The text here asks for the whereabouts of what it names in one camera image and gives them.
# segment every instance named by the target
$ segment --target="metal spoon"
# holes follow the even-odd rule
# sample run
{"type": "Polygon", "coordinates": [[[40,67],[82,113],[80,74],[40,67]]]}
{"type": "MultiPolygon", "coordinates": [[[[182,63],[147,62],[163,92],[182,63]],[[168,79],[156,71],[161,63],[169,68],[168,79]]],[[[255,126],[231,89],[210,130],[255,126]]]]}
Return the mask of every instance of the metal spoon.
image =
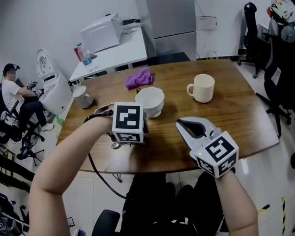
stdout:
{"type": "Polygon", "coordinates": [[[113,143],[112,144],[112,149],[118,149],[120,148],[121,146],[124,146],[124,145],[129,145],[129,144],[120,144],[120,143],[113,143]]]}

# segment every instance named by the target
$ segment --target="white t-shirt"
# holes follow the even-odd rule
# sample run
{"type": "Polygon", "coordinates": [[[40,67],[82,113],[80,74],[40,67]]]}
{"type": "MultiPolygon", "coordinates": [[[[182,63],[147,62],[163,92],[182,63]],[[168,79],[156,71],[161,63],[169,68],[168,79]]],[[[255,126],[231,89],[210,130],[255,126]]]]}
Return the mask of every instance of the white t-shirt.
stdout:
{"type": "Polygon", "coordinates": [[[20,87],[14,81],[4,80],[2,82],[1,88],[3,101],[7,109],[11,111],[15,102],[19,101],[19,104],[16,107],[16,111],[20,113],[20,108],[24,103],[24,98],[20,94],[18,94],[20,87]]]}

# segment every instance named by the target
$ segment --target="white mug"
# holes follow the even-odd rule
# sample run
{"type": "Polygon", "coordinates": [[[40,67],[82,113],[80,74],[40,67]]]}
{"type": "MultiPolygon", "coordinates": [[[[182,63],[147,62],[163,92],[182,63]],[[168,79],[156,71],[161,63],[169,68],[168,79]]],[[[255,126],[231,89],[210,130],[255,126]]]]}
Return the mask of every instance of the white mug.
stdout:
{"type": "Polygon", "coordinates": [[[90,107],[94,101],[94,98],[87,93],[86,86],[75,88],[73,91],[73,97],[81,108],[90,107]]]}
{"type": "Polygon", "coordinates": [[[136,95],[136,102],[143,105],[143,110],[149,118],[158,117],[164,107],[165,95],[162,89],[149,87],[140,90],[136,95]]]}
{"type": "Polygon", "coordinates": [[[195,77],[194,84],[187,86],[187,93],[201,103],[209,102],[213,97],[215,80],[207,74],[199,74],[195,77]]]}

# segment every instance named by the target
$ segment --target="refrigerator door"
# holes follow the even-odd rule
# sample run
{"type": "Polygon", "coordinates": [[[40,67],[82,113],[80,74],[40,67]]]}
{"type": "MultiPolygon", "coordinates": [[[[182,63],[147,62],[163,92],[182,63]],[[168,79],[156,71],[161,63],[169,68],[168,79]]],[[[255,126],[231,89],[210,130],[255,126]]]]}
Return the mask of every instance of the refrigerator door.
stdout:
{"type": "Polygon", "coordinates": [[[146,0],[152,37],[196,31],[194,0],[146,0]]]}
{"type": "Polygon", "coordinates": [[[154,40],[156,55],[185,52],[190,60],[197,60],[197,36],[195,32],[162,37],[154,40]]]}

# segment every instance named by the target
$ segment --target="yellow and black tape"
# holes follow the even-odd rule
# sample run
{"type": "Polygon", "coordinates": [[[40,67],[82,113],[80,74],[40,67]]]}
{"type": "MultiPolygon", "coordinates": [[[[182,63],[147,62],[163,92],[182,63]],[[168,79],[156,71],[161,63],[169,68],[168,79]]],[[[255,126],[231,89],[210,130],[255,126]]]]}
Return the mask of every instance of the yellow and black tape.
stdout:
{"type": "Polygon", "coordinates": [[[285,233],[285,198],[282,198],[282,205],[283,205],[283,231],[282,231],[282,235],[284,236],[284,233],[285,233]]]}
{"type": "Polygon", "coordinates": [[[258,210],[258,214],[263,213],[265,210],[269,208],[270,208],[270,205],[266,205],[265,207],[262,207],[260,210],[258,210]]]}

